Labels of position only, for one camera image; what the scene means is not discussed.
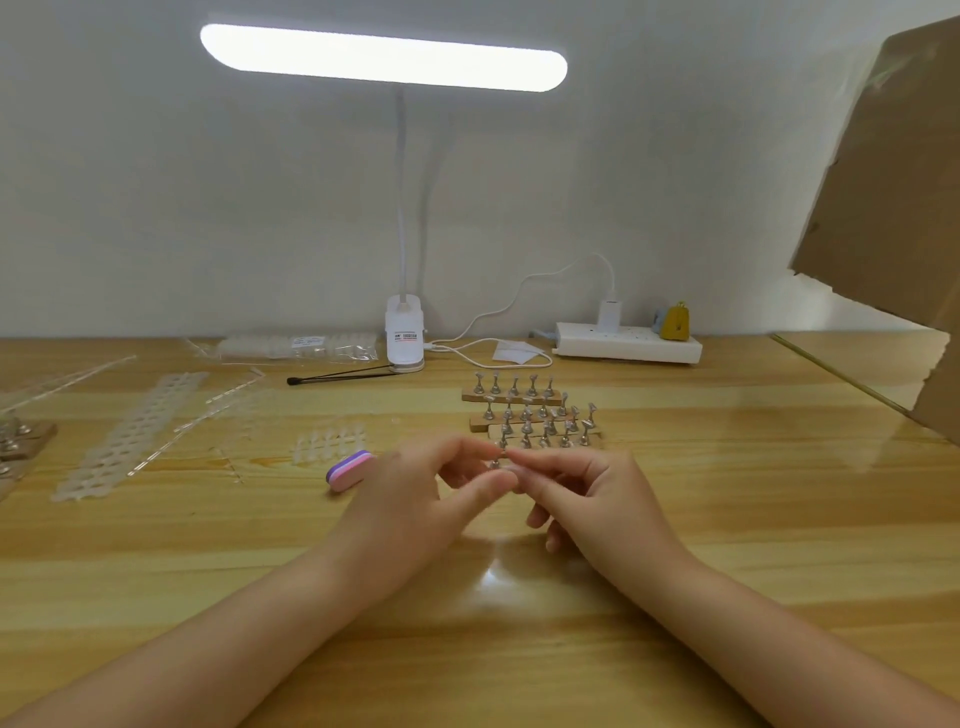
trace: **desk lamp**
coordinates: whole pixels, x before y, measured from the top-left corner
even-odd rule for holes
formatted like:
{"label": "desk lamp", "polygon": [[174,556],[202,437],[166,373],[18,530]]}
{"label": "desk lamp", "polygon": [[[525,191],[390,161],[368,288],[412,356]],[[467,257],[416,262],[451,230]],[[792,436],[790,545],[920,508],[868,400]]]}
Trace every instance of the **desk lamp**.
{"label": "desk lamp", "polygon": [[200,31],[206,51],[240,71],[374,81],[396,91],[396,218],[400,244],[399,293],[387,300],[387,359],[398,373],[423,368],[423,309],[407,293],[403,222],[406,147],[405,85],[440,85],[544,92],[566,77],[566,60],[554,51],[415,38],[212,23]]}

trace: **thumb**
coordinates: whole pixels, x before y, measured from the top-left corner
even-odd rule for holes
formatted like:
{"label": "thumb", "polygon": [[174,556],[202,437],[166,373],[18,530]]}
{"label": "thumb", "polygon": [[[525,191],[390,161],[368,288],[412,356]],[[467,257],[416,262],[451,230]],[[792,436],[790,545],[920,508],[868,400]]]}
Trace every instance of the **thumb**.
{"label": "thumb", "polygon": [[515,473],[508,470],[487,471],[444,498],[441,507],[456,523],[459,533],[473,519],[510,493],[516,484]]}
{"label": "thumb", "polygon": [[571,490],[558,483],[552,477],[547,477],[529,468],[518,465],[508,466],[505,470],[516,473],[519,479],[519,490],[527,494],[537,504],[546,508],[561,524],[574,518],[583,496],[578,496]]}

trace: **left hand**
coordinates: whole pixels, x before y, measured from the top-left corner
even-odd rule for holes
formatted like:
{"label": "left hand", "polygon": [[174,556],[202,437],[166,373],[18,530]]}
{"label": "left hand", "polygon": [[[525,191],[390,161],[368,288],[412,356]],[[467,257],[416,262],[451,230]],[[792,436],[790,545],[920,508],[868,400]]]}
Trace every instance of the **left hand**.
{"label": "left hand", "polygon": [[[517,477],[490,470],[502,454],[490,440],[435,436],[379,458],[319,546],[358,610],[391,595],[439,556]],[[440,498],[436,476],[456,493]]]}

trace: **yellow bag keychain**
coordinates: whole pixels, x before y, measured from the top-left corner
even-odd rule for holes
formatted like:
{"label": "yellow bag keychain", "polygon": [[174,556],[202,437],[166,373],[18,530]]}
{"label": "yellow bag keychain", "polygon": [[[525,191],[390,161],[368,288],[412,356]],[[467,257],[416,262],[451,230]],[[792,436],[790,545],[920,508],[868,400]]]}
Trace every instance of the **yellow bag keychain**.
{"label": "yellow bag keychain", "polygon": [[683,301],[670,306],[660,326],[660,338],[668,341],[686,341],[690,338],[690,310]]}

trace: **white wall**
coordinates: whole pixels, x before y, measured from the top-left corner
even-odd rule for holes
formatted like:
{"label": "white wall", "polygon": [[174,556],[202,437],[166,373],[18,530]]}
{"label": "white wall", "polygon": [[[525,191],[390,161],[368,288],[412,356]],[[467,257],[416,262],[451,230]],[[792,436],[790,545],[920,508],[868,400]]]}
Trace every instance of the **white wall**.
{"label": "white wall", "polygon": [[[258,7],[566,55],[543,95],[408,93],[410,282],[432,333],[589,251],[616,266],[626,323],[685,299],[700,332],[903,325],[786,266],[878,45],[957,0],[12,0],[0,335],[380,328],[391,92],[205,53],[204,22]],[[584,263],[476,331],[588,319],[605,286]]]}

